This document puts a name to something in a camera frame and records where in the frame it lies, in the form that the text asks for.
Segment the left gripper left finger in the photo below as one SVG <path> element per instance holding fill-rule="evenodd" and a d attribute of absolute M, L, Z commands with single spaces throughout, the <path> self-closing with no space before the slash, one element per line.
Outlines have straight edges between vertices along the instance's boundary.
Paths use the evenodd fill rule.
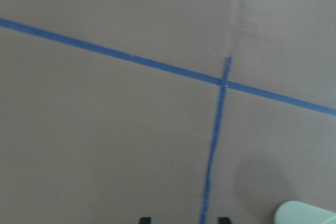
<path fill-rule="evenodd" d="M 139 224 L 151 224 L 151 217 L 141 217 Z"/>

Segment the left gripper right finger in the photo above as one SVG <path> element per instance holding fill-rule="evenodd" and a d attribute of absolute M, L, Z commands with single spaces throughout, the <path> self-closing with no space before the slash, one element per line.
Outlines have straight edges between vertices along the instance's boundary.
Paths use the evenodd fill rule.
<path fill-rule="evenodd" d="M 217 223 L 218 224 L 232 224 L 232 221 L 229 217 L 218 217 Z"/>

